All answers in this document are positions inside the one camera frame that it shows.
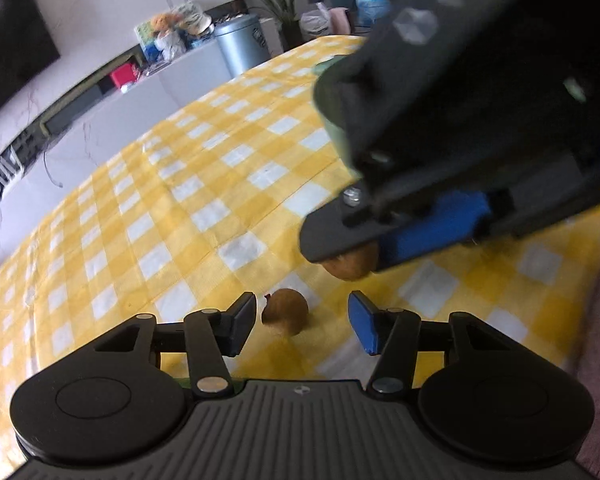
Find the red box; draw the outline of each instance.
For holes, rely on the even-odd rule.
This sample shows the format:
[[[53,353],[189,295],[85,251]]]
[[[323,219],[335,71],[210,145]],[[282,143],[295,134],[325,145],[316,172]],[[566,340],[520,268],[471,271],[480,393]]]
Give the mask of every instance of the red box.
[[[111,72],[109,76],[118,88],[122,88],[129,83],[135,83],[138,80],[135,67],[132,63],[125,63]]]

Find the screw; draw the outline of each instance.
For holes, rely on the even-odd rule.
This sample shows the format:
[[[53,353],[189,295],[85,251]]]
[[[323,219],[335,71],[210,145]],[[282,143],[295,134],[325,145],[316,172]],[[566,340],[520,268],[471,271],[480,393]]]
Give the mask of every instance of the screw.
[[[391,157],[384,152],[371,152],[371,160],[378,164],[387,165],[391,163]]]
[[[357,187],[349,187],[343,193],[344,203],[349,207],[355,207],[360,203],[362,192]]]
[[[396,394],[404,389],[404,384],[395,377],[380,377],[371,385],[379,394]]]
[[[222,377],[203,377],[196,386],[204,394],[219,394],[229,387],[229,383]]]

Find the plush toy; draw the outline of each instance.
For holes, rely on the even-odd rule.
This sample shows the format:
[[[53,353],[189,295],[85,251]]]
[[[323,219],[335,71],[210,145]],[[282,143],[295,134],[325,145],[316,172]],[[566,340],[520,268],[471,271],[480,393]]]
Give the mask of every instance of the plush toy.
[[[187,47],[180,39],[175,24],[182,19],[179,14],[163,13],[154,16],[151,26],[157,34],[155,46],[162,52],[165,61],[173,61],[186,53]]]
[[[180,15],[178,27],[190,36],[199,36],[211,25],[211,16],[205,14],[200,4],[196,2],[186,2],[177,6],[175,12]]]

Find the black screen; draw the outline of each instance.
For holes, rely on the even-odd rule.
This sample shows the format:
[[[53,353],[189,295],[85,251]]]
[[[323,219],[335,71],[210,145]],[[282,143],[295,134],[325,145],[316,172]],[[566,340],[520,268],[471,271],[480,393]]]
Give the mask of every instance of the black screen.
[[[34,0],[0,0],[0,107],[58,57]]]

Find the yellow checkered tablecloth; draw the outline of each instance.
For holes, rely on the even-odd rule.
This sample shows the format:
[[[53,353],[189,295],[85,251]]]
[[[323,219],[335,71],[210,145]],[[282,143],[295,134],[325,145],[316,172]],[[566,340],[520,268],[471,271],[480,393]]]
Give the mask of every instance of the yellow checkered tablecloth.
[[[288,286],[311,326],[277,338],[259,322],[236,376],[368,378],[346,297],[445,320],[472,312],[556,364],[570,356],[600,267],[600,208],[522,241],[457,246],[362,282],[298,251],[302,218],[350,176],[311,104],[311,68],[356,38],[313,41],[221,86],[99,168],[0,269],[0,478],[22,462],[16,387],[138,312],[161,322]],[[422,380],[439,362],[423,357]],[[181,356],[163,369],[184,376]]]

